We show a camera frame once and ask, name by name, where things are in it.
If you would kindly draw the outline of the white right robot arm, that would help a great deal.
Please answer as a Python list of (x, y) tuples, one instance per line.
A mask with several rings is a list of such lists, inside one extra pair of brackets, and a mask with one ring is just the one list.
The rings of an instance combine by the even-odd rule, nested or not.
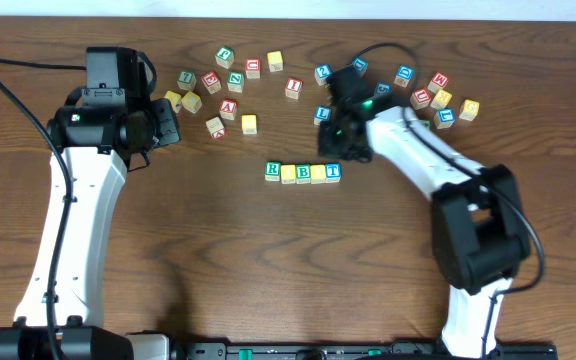
[(320, 155), (358, 162), (380, 155), (427, 198), (432, 254), (450, 285), (441, 341), (453, 357), (492, 355), (501, 302), (531, 251), (514, 175), (463, 157), (401, 97), (373, 94), (352, 66), (325, 81), (334, 115), (320, 126)]

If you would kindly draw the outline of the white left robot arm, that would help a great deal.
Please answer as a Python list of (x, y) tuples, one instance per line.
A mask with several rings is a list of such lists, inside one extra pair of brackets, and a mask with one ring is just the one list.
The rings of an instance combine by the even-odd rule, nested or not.
[(75, 88), (47, 124), (29, 119), (52, 156), (39, 253), (13, 323), (0, 327), (0, 359), (181, 359), (165, 334), (104, 327), (103, 279), (114, 209), (131, 158), (180, 141), (171, 102), (151, 95), (157, 74), (125, 47), (90, 47)]

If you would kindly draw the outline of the green B letter block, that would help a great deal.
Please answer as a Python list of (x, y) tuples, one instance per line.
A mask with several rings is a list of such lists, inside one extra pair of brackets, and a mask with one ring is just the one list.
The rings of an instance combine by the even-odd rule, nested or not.
[(311, 182), (311, 167), (309, 164), (296, 165), (296, 183), (309, 184)]

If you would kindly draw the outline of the blue T letter block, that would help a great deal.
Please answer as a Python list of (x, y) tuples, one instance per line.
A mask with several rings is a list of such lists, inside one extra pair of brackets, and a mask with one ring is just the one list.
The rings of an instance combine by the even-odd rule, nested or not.
[(341, 165), (339, 163), (328, 163), (325, 165), (327, 183), (338, 183), (342, 177)]

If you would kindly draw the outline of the green R letter block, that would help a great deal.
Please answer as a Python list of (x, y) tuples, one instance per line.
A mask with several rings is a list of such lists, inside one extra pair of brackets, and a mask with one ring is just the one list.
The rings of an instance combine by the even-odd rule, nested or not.
[(280, 162), (267, 161), (264, 169), (265, 180), (279, 182), (281, 180), (281, 166)]

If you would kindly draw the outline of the yellow O letter block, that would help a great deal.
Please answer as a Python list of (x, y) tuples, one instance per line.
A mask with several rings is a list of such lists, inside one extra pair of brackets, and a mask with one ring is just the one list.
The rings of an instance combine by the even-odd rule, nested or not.
[(280, 167), (281, 183), (282, 184), (295, 184), (296, 183), (296, 165), (295, 164), (282, 164)]

